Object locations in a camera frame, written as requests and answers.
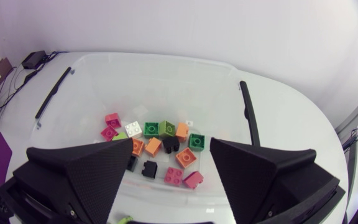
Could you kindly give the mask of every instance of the power adapter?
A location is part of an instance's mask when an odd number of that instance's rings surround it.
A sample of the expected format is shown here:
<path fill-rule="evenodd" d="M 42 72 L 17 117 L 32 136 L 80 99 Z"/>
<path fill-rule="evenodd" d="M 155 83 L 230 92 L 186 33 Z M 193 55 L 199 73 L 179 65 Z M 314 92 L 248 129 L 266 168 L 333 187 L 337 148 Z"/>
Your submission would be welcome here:
<path fill-rule="evenodd" d="M 22 62 L 24 69 L 38 69 L 38 67 L 44 62 L 43 59 L 46 56 L 44 50 L 30 53 Z"/>

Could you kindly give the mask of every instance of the building block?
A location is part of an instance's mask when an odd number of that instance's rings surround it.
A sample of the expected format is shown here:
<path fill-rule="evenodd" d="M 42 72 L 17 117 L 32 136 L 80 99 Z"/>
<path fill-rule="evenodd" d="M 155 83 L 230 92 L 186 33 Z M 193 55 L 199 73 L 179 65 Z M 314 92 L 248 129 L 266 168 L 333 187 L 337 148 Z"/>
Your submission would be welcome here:
<path fill-rule="evenodd" d="M 168 167 L 167 173 L 165 174 L 164 182 L 167 184 L 180 186 L 182 177 L 183 177 L 182 170 Z"/>
<path fill-rule="evenodd" d="M 135 170 L 135 166 L 137 164 L 137 157 L 131 156 L 128 161 L 127 170 L 133 172 Z"/>
<path fill-rule="evenodd" d="M 168 136 L 175 136 L 175 125 L 168 121 L 162 121 L 159 128 L 160 137 L 165 138 Z"/>
<path fill-rule="evenodd" d="M 156 122 L 146 122 L 144 124 L 144 137 L 145 138 L 152 138 L 152 137 L 159 137 L 158 135 L 158 123 Z"/>
<path fill-rule="evenodd" d="M 109 114 L 104 117 L 104 122 L 112 128 L 121 128 L 121 119 L 117 113 Z"/>
<path fill-rule="evenodd" d="M 195 152 L 201 152 L 204 150 L 205 136 L 200 134 L 190 134 L 189 148 Z"/>
<path fill-rule="evenodd" d="M 176 136 L 167 137 L 166 139 L 162 140 L 162 144 L 164 145 L 165 152 L 168 154 L 172 151 L 179 151 L 179 140 Z"/>
<path fill-rule="evenodd" d="M 187 124 L 178 123 L 176 136 L 180 142 L 186 141 L 188 133 L 189 133 L 189 127 L 187 126 Z"/>
<path fill-rule="evenodd" d="M 188 177 L 183 180 L 183 183 L 191 189 L 195 189 L 198 184 L 203 182 L 204 177 L 198 171 L 192 172 Z"/>
<path fill-rule="evenodd" d="M 146 152 L 150 154 L 150 156 L 152 157 L 155 157 L 155 155 L 157 155 L 160 149 L 161 149 L 161 141 L 156 138 L 150 139 L 149 143 L 145 146 Z"/>
<path fill-rule="evenodd" d="M 118 133 L 118 135 L 112 137 L 112 141 L 128 138 L 124 132 Z"/>
<path fill-rule="evenodd" d="M 130 221 L 134 221 L 134 218 L 127 216 L 117 222 L 117 224 L 128 224 Z"/>
<path fill-rule="evenodd" d="M 182 152 L 179 152 L 176 155 L 177 162 L 181 165 L 184 169 L 190 166 L 197 160 L 197 157 L 192 153 L 192 151 L 187 147 Z"/>
<path fill-rule="evenodd" d="M 104 137 L 106 141 L 111 141 L 112 137 L 118 135 L 118 132 L 114 130 L 111 126 L 107 126 L 100 134 Z"/>
<path fill-rule="evenodd" d="M 130 138 L 139 138 L 142 137 L 142 129 L 139 126 L 137 121 L 125 125 L 125 130 L 127 131 L 128 137 Z"/>
<path fill-rule="evenodd" d="M 139 157 L 140 155 L 142 155 L 144 142 L 134 138 L 132 138 L 132 142 L 134 143 L 134 149 L 132 150 L 132 155 Z"/>
<path fill-rule="evenodd" d="M 155 178 L 155 174 L 157 173 L 157 163 L 152 161 L 146 161 L 143 164 L 142 175 L 145 177 Z"/>

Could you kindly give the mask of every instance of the green block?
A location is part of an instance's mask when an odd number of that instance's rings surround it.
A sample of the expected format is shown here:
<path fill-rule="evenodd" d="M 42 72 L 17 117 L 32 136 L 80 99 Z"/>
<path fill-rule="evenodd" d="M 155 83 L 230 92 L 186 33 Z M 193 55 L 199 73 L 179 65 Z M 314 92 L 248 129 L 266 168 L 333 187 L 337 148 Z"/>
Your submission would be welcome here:
<path fill-rule="evenodd" d="M 118 133 L 118 135 L 112 138 L 112 141 L 128 138 L 124 132 Z"/>
<path fill-rule="evenodd" d="M 129 223 L 130 221 L 134 221 L 134 218 L 128 216 L 128 217 L 123 218 L 122 220 L 119 220 L 119 221 L 117 222 L 117 224 L 127 224 L 127 223 Z"/>
<path fill-rule="evenodd" d="M 160 137 L 175 136 L 175 125 L 168 121 L 162 121 L 160 123 Z"/>
<path fill-rule="evenodd" d="M 144 123 L 143 136 L 145 138 L 158 137 L 158 123 L 157 122 L 146 122 Z"/>
<path fill-rule="evenodd" d="M 200 134 L 190 134 L 189 148 L 195 152 L 201 152 L 204 150 L 205 136 Z"/>

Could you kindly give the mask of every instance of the pink block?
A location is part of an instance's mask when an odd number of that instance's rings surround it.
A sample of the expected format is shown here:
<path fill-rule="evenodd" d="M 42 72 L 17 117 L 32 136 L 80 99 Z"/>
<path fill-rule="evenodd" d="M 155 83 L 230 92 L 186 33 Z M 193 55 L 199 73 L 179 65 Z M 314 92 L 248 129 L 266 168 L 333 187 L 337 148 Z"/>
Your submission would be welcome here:
<path fill-rule="evenodd" d="M 164 182 L 167 184 L 180 186 L 182 177 L 183 177 L 182 170 L 168 167 L 167 174 L 165 174 Z"/>
<path fill-rule="evenodd" d="M 204 177 L 198 171 L 192 172 L 188 177 L 186 177 L 183 182 L 185 185 L 191 189 L 195 189 L 198 184 L 203 182 Z"/>
<path fill-rule="evenodd" d="M 100 134 L 105 138 L 106 141 L 111 141 L 112 138 L 118 135 L 118 132 L 114 128 L 107 126 Z"/>
<path fill-rule="evenodd" d="M 121 119 L 119 119 L 117 113 L 106 115 L 104 117 L 104 122 L 106 122 L 107 125 L 110 125 L 113 128 L 121 127 Z"/>

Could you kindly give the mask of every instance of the plastic container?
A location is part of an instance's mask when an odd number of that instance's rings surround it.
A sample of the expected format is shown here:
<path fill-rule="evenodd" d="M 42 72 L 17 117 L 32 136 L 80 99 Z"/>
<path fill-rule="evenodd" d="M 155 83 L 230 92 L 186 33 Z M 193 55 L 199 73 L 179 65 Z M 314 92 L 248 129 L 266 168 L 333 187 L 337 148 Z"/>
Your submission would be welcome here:
<path fill-rule="evenodd" d="M 97 53 L 71 67 L 74 74 L 60 85 L 37 121 L 40 126 L 34 125 L 31 146 L 53 149 L 105 141 L 100 132 L 106 127 L 104 116 L 111 113 L 121 118 L 117 132 L 134 121 L 142 130 L 145 122 L 188 122 L 189 135 L 205 135 L 205 150 L 194 152 L 197 161 L 185 169 L 183 178 L 199 171 L 203 183 L 195 190 L 165 184 L 168 166 L 181 168 L 176 152 L 162 149 L 155 158 L 143 152 L 134 172 L 126 171 L 119 194 L 175 206 L 228 205 L 209 142 L 213 136 L 250 144 L 240 78 L 233 66 L 193 58 Z M 187 145 L 188 138 L 179 152 Z M 158 164 L 154 180 L 141 174 L 146 160 Z"/>

